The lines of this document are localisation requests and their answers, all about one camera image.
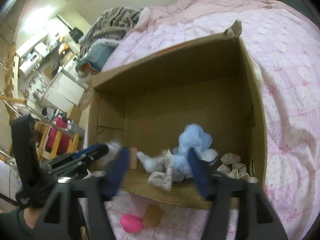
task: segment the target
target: stuffed animal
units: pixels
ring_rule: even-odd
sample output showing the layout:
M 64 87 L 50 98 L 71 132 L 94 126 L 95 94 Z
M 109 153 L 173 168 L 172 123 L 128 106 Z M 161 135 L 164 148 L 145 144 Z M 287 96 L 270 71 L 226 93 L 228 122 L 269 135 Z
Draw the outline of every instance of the stuffed animal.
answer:
M 137 157 L 147 173 L 151 173 L 148 182 L 165 190 L 171 190 L 172 182 L 180 182 L 192 178 L 192 171 L 187 160 L 188 152 L 193 148 L 198 158 L 213 165 L 218 153 L 209 149 L 212 143 L 210 134 L 205 133 L 200 125 L 190 124 L 179 136 L 179 146 L 171 151 L 164 150 L 161 156 L 151 158 L 143 152 Z

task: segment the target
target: dark green shirt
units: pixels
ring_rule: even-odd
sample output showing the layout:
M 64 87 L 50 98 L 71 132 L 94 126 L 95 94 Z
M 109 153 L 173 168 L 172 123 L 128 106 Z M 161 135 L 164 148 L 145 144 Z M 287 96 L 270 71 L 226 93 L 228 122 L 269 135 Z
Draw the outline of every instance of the dark green shirt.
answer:
M 11 213 L 0 214 L 0 239 L 30 240 L 33 230 L 28 227 L 23 210 L 16 208 Z

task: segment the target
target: pink blanket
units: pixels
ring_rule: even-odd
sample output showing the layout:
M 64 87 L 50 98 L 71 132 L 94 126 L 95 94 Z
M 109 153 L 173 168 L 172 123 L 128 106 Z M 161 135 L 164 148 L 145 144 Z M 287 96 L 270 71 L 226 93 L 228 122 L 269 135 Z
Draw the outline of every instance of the pink blanket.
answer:
M 320 31 L 271 0 L 179 0 L 150 7 L 106 62 L 116 68 L 169 46 L 242 21 L 242 39 L 263 77 L 268 163 L 264 190 L 289 239 L 300 240 L 320 211 Z M 160 228 L 126 234 L 119 216 L 142 215 L 151 200 L 122 192 L 108 205 L 117 239 L 200 239 L 207 211 L 166 207 Z M 228 239 L 235 237 L 231 215 Z

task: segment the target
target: cardboard box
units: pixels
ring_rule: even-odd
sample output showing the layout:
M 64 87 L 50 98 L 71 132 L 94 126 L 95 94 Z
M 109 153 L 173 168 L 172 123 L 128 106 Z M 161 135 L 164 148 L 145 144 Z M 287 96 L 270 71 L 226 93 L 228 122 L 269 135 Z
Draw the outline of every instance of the cardboard box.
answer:
M 266 132 L 252 63 L 239 36 L 215 34 L 165 49 L 92 77 L 89 145 L 114 138 L 150 156 L 178 146 L 185 126 L 201 125 L 219 156 L 239 155 L 263 185 Z M 141 163 L 122 188 L 160 202 L 208 209 L 192 180 L 165 192 Z
M 73 105 L 67 112 L 67 118 L 75 121 L 76 124 L 79 124 L 81 114 L 82 110 L 78 106 Z

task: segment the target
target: bright light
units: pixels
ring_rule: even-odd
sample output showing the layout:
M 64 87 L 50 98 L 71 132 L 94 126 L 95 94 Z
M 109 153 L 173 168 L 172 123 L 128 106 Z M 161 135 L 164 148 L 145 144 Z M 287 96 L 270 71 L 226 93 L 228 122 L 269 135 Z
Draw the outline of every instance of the bright light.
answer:
M 44 28 L 53 11 L 54 8 L 50 6 L 35 10 L 26 20 L 24 30 L 31 33 Z

